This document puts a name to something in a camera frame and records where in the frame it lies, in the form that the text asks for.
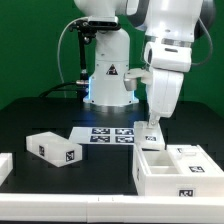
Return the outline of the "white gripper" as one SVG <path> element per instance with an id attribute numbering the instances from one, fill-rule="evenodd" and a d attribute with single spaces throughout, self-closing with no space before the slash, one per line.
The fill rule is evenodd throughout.
<path id="1" fill-rule="evenodd" d="M 157 127 L 160 117 L 169 118 L 176 107 L 184 74 L 180 72 L 150 69 L 151 83 L 147 86 L 150 128 Z"/>

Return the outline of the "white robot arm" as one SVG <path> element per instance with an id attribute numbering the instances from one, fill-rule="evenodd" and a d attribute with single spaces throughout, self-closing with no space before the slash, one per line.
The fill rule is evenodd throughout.
<path id="1" fill-rule="evenodd" d="M 194 65 L 192 45 L 214 20 L 214 0 L 74 0 L 84 14 L 85 38 L 95 38 L 95 67 L 84 102 L 126 107 L 146 85 L 146 126 L 172 115 L 184 74 Z"/>

